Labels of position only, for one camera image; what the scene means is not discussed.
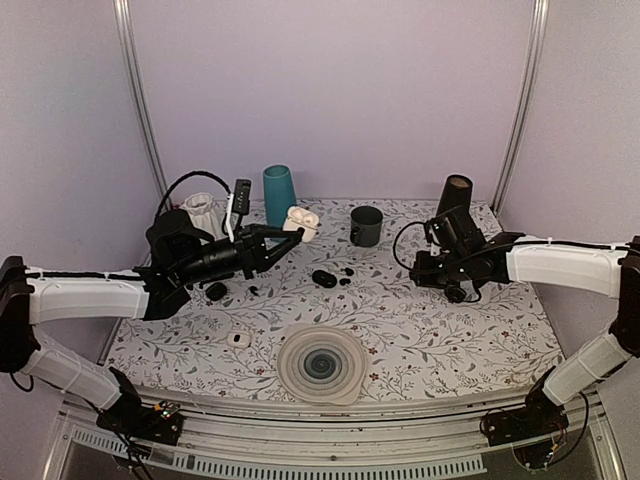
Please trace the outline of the white earbud charging case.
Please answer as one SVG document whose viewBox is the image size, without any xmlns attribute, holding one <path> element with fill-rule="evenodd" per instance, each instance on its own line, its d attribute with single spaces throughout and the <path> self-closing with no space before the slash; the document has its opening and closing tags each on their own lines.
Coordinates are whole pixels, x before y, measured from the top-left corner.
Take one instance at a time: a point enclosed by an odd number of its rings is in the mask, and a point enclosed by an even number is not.
<svg viewBox="0 0 640 480">
<path fill-rule="evenodd" d="M 320 218 L 316 213 L 299 206 L 291 206 L 287 211 L 282 229 L 292 232 L 302 230 L 301 241 L 309 243 L 316 236 L 319 224 Z"/>
</svg>

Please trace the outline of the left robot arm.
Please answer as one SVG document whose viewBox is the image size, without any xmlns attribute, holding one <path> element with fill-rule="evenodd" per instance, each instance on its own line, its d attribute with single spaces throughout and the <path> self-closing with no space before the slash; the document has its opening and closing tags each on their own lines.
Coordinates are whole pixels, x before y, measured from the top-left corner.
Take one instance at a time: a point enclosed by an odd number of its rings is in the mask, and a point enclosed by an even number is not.
<svg viewBox="0 0 640 480">
<path fill-rule="evenodd" d="M 37 325 L 67 319 L 168 319 L 189 302 L 194 285 L 226 280 L 237 271 L 247 279 L 266 272 L 303 237 L 303 228 L 250 224 L 215 239 L 176 209 L 159 215 L 147 230 L 147 267 L 115 273 L 46 271 L 10 256 L 1 266 L 1 370 L 31 375 L 77 395 L 108 410 L 126 433 L 141 433 L 149 415 L 126 376 L 47 338 Z"/>
</svg>

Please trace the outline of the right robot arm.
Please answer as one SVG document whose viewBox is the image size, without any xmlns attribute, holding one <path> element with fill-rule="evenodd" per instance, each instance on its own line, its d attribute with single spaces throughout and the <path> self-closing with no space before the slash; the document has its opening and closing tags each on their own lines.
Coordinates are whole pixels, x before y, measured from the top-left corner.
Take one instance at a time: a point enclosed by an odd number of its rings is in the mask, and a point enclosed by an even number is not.
<svg viewBox="0 0 640 480">
<path fill-rule="evenodd" d="M 429 242 L 440 252 L 420 251 L 409 267 L 417 286 L 444 290 L 462 303 L 462 288 L 493 282 L 541 283 L 591 291 L 615 299 L 612 324 L 530 390 L 517 415 L 517 427 L 537 436 L 561 407 L 592 384 L 604 380 L 639 354 L 639 241 L 591 244 L 501 232 L 486 239 L 469 211 L 457 206 L 424 222 Z"/>
</svg>

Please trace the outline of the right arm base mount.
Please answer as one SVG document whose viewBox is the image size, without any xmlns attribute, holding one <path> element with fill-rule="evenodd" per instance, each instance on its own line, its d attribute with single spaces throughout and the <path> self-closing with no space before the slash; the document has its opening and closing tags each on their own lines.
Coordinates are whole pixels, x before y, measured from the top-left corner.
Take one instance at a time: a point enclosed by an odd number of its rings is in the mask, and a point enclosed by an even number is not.
<svg viewBox="0 0 640 480">
<path fill-rule="evenodd" d="M 541 388 L 534 388 L 518 408 L 489 411 L 479 423 L 490 446 L 519 442 L 560 432 L 569 426 L 562 405 L 555 405 Z"/>
</svg>

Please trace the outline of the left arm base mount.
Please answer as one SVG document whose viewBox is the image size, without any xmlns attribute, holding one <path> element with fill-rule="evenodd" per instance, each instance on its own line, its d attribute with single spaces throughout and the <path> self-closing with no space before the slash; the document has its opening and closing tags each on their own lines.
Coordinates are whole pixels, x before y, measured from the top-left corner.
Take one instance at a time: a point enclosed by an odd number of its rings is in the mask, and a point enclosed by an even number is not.
<svg viewBox="0 0 640 480">
<path fill-rule="evenodd" d="M 100 411 L 96 425 L 122 436 L 176 446 L 184 424 L 180 405 L 162 400 L 152 407 L 143 406 L 129 379 L 113 367 L 109 371 L 118 382 L 120 397 L 110 408 Z"/>
</svg>

